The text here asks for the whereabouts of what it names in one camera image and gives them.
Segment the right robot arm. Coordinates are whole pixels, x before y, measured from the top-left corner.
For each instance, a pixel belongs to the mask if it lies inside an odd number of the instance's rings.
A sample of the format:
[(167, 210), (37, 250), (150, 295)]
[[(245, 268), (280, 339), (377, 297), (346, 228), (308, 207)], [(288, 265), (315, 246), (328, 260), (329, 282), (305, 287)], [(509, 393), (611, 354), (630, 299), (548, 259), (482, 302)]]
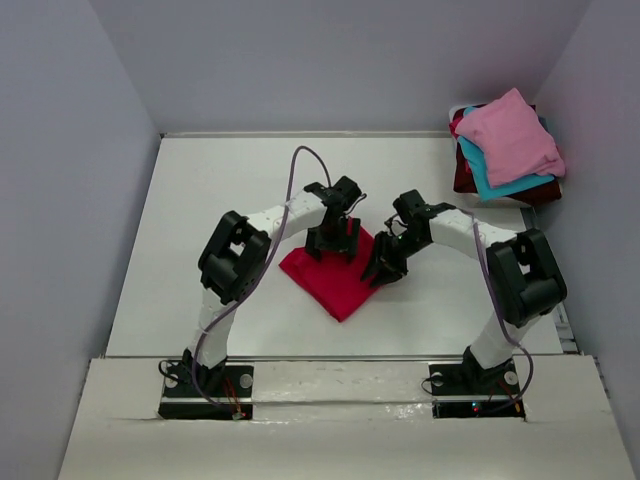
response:
[(567, 297), (549, 242), (536, 228), (516, 232), (448, 203), (428, 204), (417, 190), (401, 194), (393, 207), (403, 230), (375, 235), (361, 279), (372, 287), (397, 282), (407, 276), (409, 258), (431, 245), (476, 260), (493, 312), (462, 361), (438, 378), (443, 387), (479, 394), (503, 379), (526, 333)]

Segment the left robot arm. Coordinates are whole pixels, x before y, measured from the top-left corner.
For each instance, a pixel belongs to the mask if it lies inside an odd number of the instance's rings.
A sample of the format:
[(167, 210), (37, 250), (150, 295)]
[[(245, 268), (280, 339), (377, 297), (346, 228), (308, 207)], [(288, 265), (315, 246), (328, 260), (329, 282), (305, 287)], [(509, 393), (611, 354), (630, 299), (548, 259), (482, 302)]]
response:
[(281, 241), (305, 232), (302, 253), (312, 263), (336, 256), (355, 260), (360, 221), (350, 213), (364, 197), (357, 183), (343, 176), (332, 186), (311, 183), (284, 204), (258, 213), (232, 210), (222, 216), (198, 260), (199, 332), (182, 358), (195, 392), (210, 398), (219, 388), (235, 311), (259, 285)]

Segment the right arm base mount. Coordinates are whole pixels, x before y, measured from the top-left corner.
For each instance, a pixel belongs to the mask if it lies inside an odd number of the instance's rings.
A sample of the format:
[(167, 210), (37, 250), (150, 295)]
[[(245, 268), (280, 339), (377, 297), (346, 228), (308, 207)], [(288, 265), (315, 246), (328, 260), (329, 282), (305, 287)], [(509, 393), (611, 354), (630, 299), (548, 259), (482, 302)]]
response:
[(420, 387), (433, 400), (435, 419), (526, 418), (513, 362), (475, 384), (462, 377), (461, 364), (431, 364)]

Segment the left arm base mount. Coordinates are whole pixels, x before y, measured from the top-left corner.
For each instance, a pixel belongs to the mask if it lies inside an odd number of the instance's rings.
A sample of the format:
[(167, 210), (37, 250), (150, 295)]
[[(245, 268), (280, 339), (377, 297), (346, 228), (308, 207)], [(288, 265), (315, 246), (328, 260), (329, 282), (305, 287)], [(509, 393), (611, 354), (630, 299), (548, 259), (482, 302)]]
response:
[(210, 385), (197, 389), (190, 369), (161, 360), (163, 387), (158, 416), (165, 420), (248, 421), (253, 418), (254, 365), (229, 363)]

